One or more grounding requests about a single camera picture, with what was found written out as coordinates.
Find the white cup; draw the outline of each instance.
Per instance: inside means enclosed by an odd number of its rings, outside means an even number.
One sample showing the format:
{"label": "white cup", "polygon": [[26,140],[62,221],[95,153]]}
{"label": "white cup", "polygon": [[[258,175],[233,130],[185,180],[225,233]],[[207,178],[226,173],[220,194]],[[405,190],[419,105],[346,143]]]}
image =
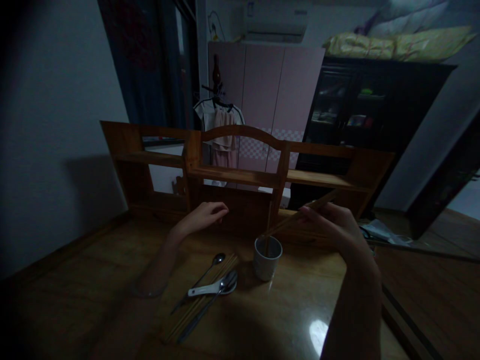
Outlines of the white cup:
{"label": "white cup", "polygon": [[280,242],[273,236],[270,236],[268,238],[268,254],[265,256],[265,241],[266,239],[264,238],[257,238],[255,240],[253,270],[255,271],[257,278],[267,282],[274,277],[283,249]]}

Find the curtain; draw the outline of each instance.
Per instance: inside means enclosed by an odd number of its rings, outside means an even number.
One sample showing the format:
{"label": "curtain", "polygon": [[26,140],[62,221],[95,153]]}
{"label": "curtain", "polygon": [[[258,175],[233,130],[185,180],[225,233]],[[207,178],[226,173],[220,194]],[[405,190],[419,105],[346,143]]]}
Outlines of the curtain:
{"label": "curtain", "polygon": [[98,0],[128,118],[188,129],[175,4]]}

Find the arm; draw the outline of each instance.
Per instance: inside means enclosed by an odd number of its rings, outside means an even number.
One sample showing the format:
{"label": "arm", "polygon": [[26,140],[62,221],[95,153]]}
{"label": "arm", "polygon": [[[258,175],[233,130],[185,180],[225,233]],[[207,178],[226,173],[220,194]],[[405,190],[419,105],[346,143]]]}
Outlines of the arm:
{"label": "arm", "polygon": [[[159,307],[180,244],[189,234],[221,222],[228,212],[223,202],[203,202],[170,230],[153,260],[133,285],[135,294],[132,292],[124,300],[119,313],[94,346],[92,359],[135,357]],[[150,293],[156,296],[142,297]]]}
{"label": "arm", "polygon": [[381,276],[357,222],[350,210],[332,203],[318,212],[300,211],[303,221],[335,241],[347,266],[320,359],[380,359]]}

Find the forearm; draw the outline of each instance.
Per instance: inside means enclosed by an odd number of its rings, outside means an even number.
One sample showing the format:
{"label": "forearm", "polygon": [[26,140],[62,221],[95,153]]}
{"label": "forearm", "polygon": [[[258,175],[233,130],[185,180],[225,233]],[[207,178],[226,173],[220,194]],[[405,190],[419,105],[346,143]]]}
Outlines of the forearm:
{"label": "forearm", "polygon": [[321,359],[380,359],[382,282],[375,261],[347,262]]}
{"label": "forearm", "polygon": [[155,298],[127,295],[119,314],[109,324],[93,349],[92,359],[133,359],[149,330],[161,301],[161,292],[174,267],[181,238],[170,233],[148,267],[135,282],[140,294],[158,294]]}

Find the glass cabinet door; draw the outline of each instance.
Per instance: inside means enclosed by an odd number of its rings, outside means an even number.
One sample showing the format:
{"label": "glass cabinet door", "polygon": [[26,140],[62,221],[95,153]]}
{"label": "glass cabinet door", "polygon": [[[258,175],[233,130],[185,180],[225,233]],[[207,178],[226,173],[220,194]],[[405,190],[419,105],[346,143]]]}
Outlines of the glass cabinet door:
{"label": "glass cabinet door", "polygon": [[381,111],[394,79],[379,75],[367,75],[360,81],[360,88],[348,119],[340,125],[340,145],[368,148],[382,129]]}
{"label": "glass cabinet door", "polygon": [[338,117],[345,104],[351,76],[324,72],[313,100],[313,111],[306,128],[306,143],[333,144]]}

